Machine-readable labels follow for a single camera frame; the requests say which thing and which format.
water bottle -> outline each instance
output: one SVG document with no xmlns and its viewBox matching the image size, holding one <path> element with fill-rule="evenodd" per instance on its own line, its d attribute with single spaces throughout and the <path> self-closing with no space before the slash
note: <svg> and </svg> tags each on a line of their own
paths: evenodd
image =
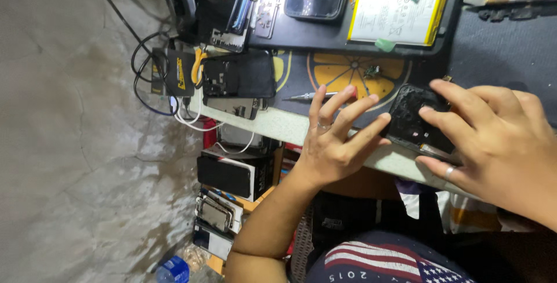
<svg viewBox="0 0 557 283">
<path fill-rule="evenodd" d="M 187 283 L 189 281 L 189 267 L 185 261 L 174 256 L 155 272 L 157 283 Z"/>
</svg>

person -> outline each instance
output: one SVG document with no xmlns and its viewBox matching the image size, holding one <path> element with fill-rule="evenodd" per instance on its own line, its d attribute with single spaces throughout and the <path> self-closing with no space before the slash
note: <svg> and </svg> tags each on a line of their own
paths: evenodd
<svg viewBox="0 0 557 283">
<path fill-rule="evenodd" d="M 502 87 L 478 86 L 466 90 L 442 80 L 433 80 L 430 86 L 453 108 L 441 113 L 423 107 L 420 116 L 455 144 L 463 166 L 454 168 L 424 156 L 416 158 L 419 166 L 427 167 L 439 178 L 486 202 L 557 231 L 554 213 L 557 208 L 557 139 L 539 99 Z M 378 102 L 376 95 L 347 106 L 334 120 L 334 114 L 351 97 L 354 88 L 346 87 L 325 104 L 322 102 L 326 87 L 321 86 L 317 91 L 311 103 L 309 130 L 300 159 L 254 210 L 236 236 L 226 263 L 227 283 L 286 282 L 282 258 L 286 256 L 305 208 L 312 199 L 317 201 L 319 195 L 323 196 L 322 190 L 351 180 L 373 151 L 390 144 L 389 140 L 378 136 L 389 123 L 389 114 L 378 116 L 370 125 L 348 136 L 352 123 Z M 397 208 L 396 204 L 400 203 L 392 188 L 386 188 L 383 183 L 379 184 L 383 195 L 371 191 L 375 193 L 372 196 L 379 199 L 386 195 L 383 206 L 375 202 L 377 213 L 369 212 L 376 220 L 380 212 L 384 218 L 396 216 L 397 209 L 384 209 Z M 355 201 L 365 200 L 362 193 L 366 191 L 362 186 L 365 183 L 358 185 Z M 336 195 L 334 203 L 329 202 L 329 209 L 344 206 L 347 199 L 343 193 L 346 191 Z M 367 208 L 363 203 L 360 205 L 364 210 L 358 215 Z M 310 265 L 306 282 L 475 282 L 455 262 L 411 234 L 391 232 L 389 225 L 369 223 L 370 230 L 358 230 L 359 233 L 351 233 L 349 237 L 346 233 L 338 236 L 336 244 L 323 250 Z M 321 226 L 328 227 L 331 232 L 344 227 L 334 219 L 324 220 Z"/>
</svg>

silver ring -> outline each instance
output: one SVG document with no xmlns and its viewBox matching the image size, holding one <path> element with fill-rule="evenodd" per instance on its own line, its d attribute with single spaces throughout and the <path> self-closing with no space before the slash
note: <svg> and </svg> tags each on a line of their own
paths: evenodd
<svg viewBox="0 0 557 283">
<path fill-rule="evenodd" d="M 451 173 L 455 170 L 454 166 L 450 166 L 447 171 L 445 171 L 445 181 L 449 180 L 449 177 L 451 176 Z"/>
<path fill-rule="evenodd" d="M 331 128 L 331 124 L 323 125 L 319 121 L 317 122 L 317 127 L 321 130 L 328 131 Z"/>
</svg>

black cable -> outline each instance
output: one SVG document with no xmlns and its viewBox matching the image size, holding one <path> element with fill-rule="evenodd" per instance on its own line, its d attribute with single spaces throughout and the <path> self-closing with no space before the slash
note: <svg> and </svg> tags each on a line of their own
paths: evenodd
<svg viewBox="0 0 557 283">
<path fill-rule="evenodd" d="M 128 28 L 128 30 L 130 31 L 130 33 L 136 38 L 136 40 L 139 42 L 138 46 L 135 48 L 134 53 L 131 55 L 131 69 L 135 74 L 135 79 L 134 79 L 134 83 L 133 83 L 133 89 L 134 89 L 134 94 L 137 97 L 137 99 L 149 110 L 151 110 L 154 113 L 160 114 L 160 115 L 165 115 L 165 116 L 175 116 L 178 113 L 178 98 L 176 98 L 176 95 L 172 92 L 172 89 L 170 88 L 170 86 L 168 86 L 165 78 L 167 76 L 168 73 L 168 69 L 170 66 L 168 57 L 166 56 L 166 54 L 162 53 L 162 52 L 152 52 L 150 51 L 147 46 L 145 45 L 145 43 L 147 43 L 149 40 L 157 37 L 157 36 L 168 36 L 166 32 L 155 32 L 151 35 L 149 35 L 148 37 L 141 39 L 139 38 L 139 36 L 137 35 L 137 33 L 134 31 L 134 29 L 128 24 L 128 21 L 126 21 L 126 19 L 122 16 L 122 14 L 120 13 L 120 10 L 118 10 L 118 8 L 116 8 L 116 5 L 114 4 L 114 2 L 112 2 L 112 0 L 106 0 L 108 1 L 108 3 L 110 4 L 110 7 L 112 7 L 112 9 L 116 12 L 116 14 L 118 15 L 118 17 L 120 18 L 120 20 L 122 20 L 122 23 Z M 147 58 L 145 58 L 145 61 L 143 61 L 142 65 L 139 67 L 138 70 L 135 69 L 135 57 L 137 55 L 137 52 L 139 51 L 140 48 L 142 48 L 147 52 Z M 159 58 L 163 58 L 165 61 L 165 65 L 166 67 L 162 67 L 160 65 L 160 59 Z M 171 112 L 170 113 L 165 113 L 163 111 L 159 111 L 157 109 L 154 109 L 153 107 L 149 106 L 145 101 L 143 101 L 143 99 L 139 96 L 138 91 L 137 91 L 137 84 L 138 84 L 138 80 L 142 79 L 145 82 L 156 82 L 155 80 L 149 80 L 144 78 L 141 73 L 143 72 L 143 69 L 145 68 L 145 66 L 147 66 L 147 64 L 149 63 L 149 61 L 153 59 L 153 63 L 155 64 L 155 66 L 157 67 L 157 70 L 159 72 L 160 75 L 160 80 L 163 81 L 164 86 L 166 87 L 166 90 L 168 91 L 168 93 L 170 94 L 168 101 L 169 101 L 169 105 L 171 107 Z M 172 105 L 170 103 L 170 97 L 174 97 L 174 99 L 176 100 L 176 109 L 172 110 Z"/>
</svg>

work mat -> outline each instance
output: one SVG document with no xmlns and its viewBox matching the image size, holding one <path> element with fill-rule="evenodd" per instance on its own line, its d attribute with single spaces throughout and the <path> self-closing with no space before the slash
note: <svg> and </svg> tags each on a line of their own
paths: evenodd
<svg viewBox="0 0 557 283">
<path fill-rule="evenodd" d="M 316 92 L 322 84 L 327 86 L 327 92 L 341 91 L 352 84 L 358 89 L 359 99 L 378 95 L 379 103 L 356 121 L 356 128 L 364 128 L 388 112 L 398 89 L 412 73 L 412 61 L 403 59 L 296 51 L 278 51 L 273 59 L 277 94 L 269 103 L 271 107 L 307 116 L 311 101 L 283 99 Z M 366 77 L 366 70 L 376 66 L 381 72 Z"/>
</svg>

